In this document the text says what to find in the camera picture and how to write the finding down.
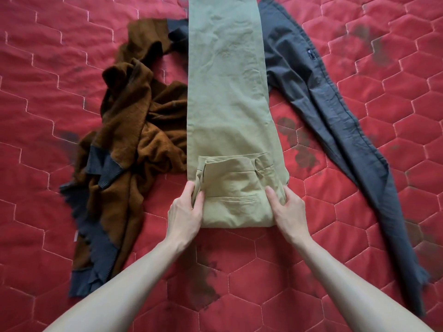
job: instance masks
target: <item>person's left hand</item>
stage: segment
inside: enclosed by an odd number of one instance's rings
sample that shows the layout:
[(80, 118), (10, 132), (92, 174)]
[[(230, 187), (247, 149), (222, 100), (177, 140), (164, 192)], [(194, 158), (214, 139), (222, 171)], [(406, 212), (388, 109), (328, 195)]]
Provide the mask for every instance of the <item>person's left hand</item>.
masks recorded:
[(203, 201), (205, 196), (200, 191), (192, 208), (191, 197), (194, 191), (194, 182), (188, 181), (182, 195), (172, 202), (168, 212), (168, 229), (166, 239), (178, 245), (183, 251), (197, 235), (202, 224)]

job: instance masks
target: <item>khaki trousers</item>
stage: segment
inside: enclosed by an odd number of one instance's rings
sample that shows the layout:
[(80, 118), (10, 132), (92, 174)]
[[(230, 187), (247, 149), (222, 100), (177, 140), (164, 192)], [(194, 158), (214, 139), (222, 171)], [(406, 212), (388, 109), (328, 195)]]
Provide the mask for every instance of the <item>khaki trousers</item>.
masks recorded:
[(272, 226), (264, 193), (289, 181), (269, 112), (256, 0), (189, 0), (187, 175), (203, 227)]

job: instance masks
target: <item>brown fabric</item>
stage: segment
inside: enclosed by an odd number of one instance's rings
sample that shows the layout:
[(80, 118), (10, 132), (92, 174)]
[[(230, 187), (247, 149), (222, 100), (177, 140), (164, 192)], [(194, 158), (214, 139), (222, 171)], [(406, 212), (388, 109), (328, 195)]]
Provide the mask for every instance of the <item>brown fabric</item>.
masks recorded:
[[(144, 19), (128, 25), (128, 43), (116, 62), (103, 72), (108, 90), (101, 106), (102, 126), (78, 147), (74, 183), (89, 187), (88, 211), (100, 219), (119, 248), (112, 276), (121, 271), (140, 233), (143, 195), (158, 173), (186, 171), (187, 86), (165, 85), (148, 68), (170, 48), (166, 20)], [(86, 173), (90, 146), (108, 150), (124, 170), (108, 188), (99, 176)], [(89, 245), (80, 237), (74, 269), (91, 265)]]

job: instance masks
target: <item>hand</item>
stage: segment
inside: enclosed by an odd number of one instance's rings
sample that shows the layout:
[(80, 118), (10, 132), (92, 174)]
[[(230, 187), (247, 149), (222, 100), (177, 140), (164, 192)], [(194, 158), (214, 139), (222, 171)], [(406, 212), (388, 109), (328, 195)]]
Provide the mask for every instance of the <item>hand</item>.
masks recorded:
[(194, 182), (187, 182), (182, 195), (172, 202), (168, 211), (166, 239), (177, 244), (180, 251), (183, 251), (189, 245), (202, 224), (205, 196), (203, 191), (200, 191), (195, 200), (194, 208), (192, 208), (191, 196), (194, 186)]
[(274, 220), (283, 236), (289, 243), (299, 246), (311, 239), (307, 229), (305, 204), (287, 186), (284, 186), (283, 189), (286, 194), (285, 206), (280, 204), (275, 191), (269, 186), (265, 189), (266, 196), (271, 204)]

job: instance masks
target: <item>forearm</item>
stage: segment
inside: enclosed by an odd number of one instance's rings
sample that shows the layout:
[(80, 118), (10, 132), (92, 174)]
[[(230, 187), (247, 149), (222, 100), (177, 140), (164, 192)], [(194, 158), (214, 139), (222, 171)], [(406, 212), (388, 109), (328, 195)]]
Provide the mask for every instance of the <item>forearm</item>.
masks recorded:
[(91, 295), (65, 312), (47, 332), (124, 332), (182, 247), (165, 239)]
[(431, 332), (382, 291), (333, 258), (314, 240), (297, 249), (354, 332)]

